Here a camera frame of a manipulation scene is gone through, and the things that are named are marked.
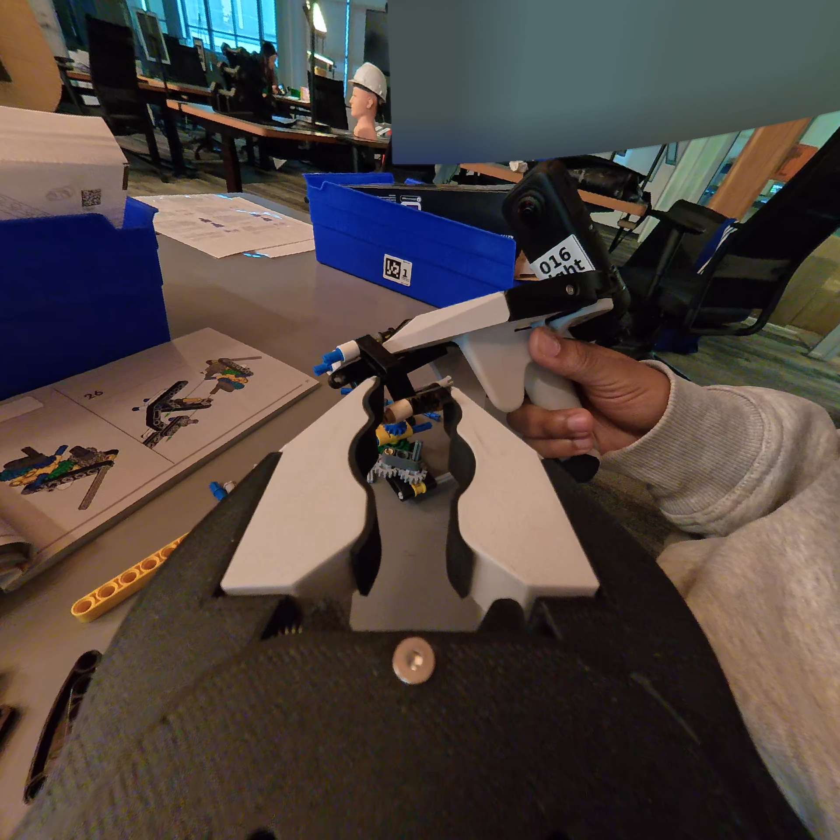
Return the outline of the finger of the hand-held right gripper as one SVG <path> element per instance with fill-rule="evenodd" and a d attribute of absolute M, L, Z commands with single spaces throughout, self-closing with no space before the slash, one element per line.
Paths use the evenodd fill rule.
<path fill-rule="evenodd" d="M 450 343 L 471 365 L 504 366 L 514 360 L 510 316 L 507 294 L 498 291 L 415 316 L 382 346 L 408 370 L 444 357 Z"/>

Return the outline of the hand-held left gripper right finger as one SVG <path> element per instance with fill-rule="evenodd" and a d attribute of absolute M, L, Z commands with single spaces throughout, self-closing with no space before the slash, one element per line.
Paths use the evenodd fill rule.
<path fill-rule="evenodd" d="M 599 581 L 540 457 L 459 388 L 448 405 L 448 580 L 483 612 L 593 597 Z"/>

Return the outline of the black lego frame assembly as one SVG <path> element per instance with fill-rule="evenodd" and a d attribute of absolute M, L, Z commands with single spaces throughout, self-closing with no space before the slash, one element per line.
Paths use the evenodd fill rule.
<path fill-rule="evenodd" d="M 413 371 L 444 357 L 453 346 L 454 343 L 447 340 L 423 348 L 391 352 L 385 348 L 383 340 L 365 335 L 324 354 L 313 373 L 328 375 L 334 389 L 352 389 L 372 376 L 377 377 L 392 399 L 383 410 L 383 424 L 399 424 L 415 416 L 442 412 L 454 401 L 449 376 L 419 390 L 409 378 Z"/>

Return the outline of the yellow lego gear assembly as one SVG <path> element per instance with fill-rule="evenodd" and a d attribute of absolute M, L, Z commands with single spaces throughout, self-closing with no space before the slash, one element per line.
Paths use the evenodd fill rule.
<path fill-rule="evenodd" d="M 378 457 L 366 480 L 385 480 L 399 501 L 433 492 L 438 482 L 424 461 L 424 443 L 418 435 L 432 428 L 425 423 L 384 423 L 375 429 Z"/>

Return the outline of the person's right forearm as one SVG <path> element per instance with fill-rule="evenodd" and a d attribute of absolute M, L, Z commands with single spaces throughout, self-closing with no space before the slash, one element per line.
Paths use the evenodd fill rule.
<path fill-rule="evenodd" d="M 751 386 L 701 386 L 664 364 L 664 415 L 604 466 L 646 486 L 683 532 L 724 537 L 838 474 L 838 430 L 798 396 Z"/>

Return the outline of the lego instruction booklet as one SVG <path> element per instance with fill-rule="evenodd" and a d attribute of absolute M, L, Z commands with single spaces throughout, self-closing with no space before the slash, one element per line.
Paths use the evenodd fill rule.
<path fill-rule="evenodd" d="M 2 592 L 319 383 L 213 329 L 2 401 Z"/>

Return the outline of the yellow lego beam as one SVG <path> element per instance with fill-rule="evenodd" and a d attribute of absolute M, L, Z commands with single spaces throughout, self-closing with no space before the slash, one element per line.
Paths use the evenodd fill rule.
<path fill-rule="evenodd" d="M 101 584 L 96 590 L 81 597 L 72 605 L 70 614 L 81 623 L 90 623 L 115 609 L 151 582 L 157 571 L 186 539 L 186 536 L 184 534 L 169 542 L 142 561 Z"/>

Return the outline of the person's right hand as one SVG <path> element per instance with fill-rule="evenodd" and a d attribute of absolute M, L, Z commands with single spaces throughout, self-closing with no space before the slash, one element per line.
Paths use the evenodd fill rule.
<path fill-rule="evenodd" d="M 507 415 L 510 428 L 544 458 L 616 452 L 649 433 L 667 410 L 671 381 L 655 367 L 547 328 L 533 331 L 529 351 L 537 365 L 572 382 L 581 401 L 554 411 L 525 402 Z"/>

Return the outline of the blue plastic bin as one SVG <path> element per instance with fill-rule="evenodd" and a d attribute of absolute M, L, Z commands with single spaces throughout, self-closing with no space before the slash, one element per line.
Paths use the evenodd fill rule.
<path fill-rule="evenodd" d="M 437 308 L 516 285 L 505 186 L 305 175 L 318 262 Z"/>
<path fill-rule="evenodd" d="M 170 341 L 155 213 L 2 221 L 3 400 Z"/>

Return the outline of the black office chair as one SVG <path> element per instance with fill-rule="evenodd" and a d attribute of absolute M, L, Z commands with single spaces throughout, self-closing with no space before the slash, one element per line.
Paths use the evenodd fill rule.
<path fill-rule="evenodd" d="M 94 92 L 112 134 L 142 134 L 149 161 L 158 175 L 162 162 L 147 103 L 141 95 L 134 64 L 132 29 L 86 15 L 89 67 Z"/>
<path fill-rule="evenodd" d="M 839 132 L 746 222 L 686 200 L 621 267 L 631 304 L 619 348 L 649 358 L 664 339 L 760 331 L 802 262 L 838 230 Z"/>

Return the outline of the mannequin head white hard hat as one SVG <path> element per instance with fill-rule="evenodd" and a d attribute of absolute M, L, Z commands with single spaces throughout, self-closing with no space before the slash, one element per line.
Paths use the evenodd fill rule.
<path fill-rule="evenodd" d="M 350 116 L 354 121 L 353 136 L 357 140 L 380 139 L 378 118 L 387 117 L 389 87 L 385 73 L 365 62 L 350 80 Z"/>

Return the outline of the printed paper sheet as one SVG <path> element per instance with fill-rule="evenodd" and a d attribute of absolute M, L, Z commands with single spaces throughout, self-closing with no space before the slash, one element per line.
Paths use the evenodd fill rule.
<path fill-rule="evenodd" d="M 211 257 L 274 258 L 313 251 L 313 228 L 243 197 L 220 194 L 142 196 L 154 208 L 154 229 Z"/>

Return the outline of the wooden office desk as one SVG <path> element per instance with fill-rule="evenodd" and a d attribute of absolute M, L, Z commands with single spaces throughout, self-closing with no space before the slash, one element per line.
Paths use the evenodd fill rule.
<path fill-rule="evenodd" d="M 217 112 L 210 106 L 169 99 L 170 115 L 179 114 L 221 139 L 224 179 L 229 193 L 243 191 L 236 140 L 252 141 L 259 163 L 268 157 L 313 165 L 320 172 L 381 172 L 390 156 L 388 139 L 363 140 L 352 132 L 322 132 L 304 127 L 283 127 L 278 122 L 252 122 Z"/>

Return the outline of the floor lamp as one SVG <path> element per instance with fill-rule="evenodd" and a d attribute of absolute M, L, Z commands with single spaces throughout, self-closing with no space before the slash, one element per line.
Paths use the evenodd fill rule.
<path fill-rule="evenodd" d="M 316 69 L 319 61 L 319 42 L 326 39 L 328 28 L 319 2 L 303 1 L 302 10 L 309 28 L 309 69 L 315 77 L 318 75 Z"/>

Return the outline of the white cardboard box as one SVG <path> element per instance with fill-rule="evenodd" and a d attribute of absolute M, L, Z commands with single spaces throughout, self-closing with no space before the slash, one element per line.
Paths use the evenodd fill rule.
<path fill-rule="evenodd" d="M 99 214 L 123 225 L 129 164 L 98 117 L 1 107 L 1 219 Z"/>

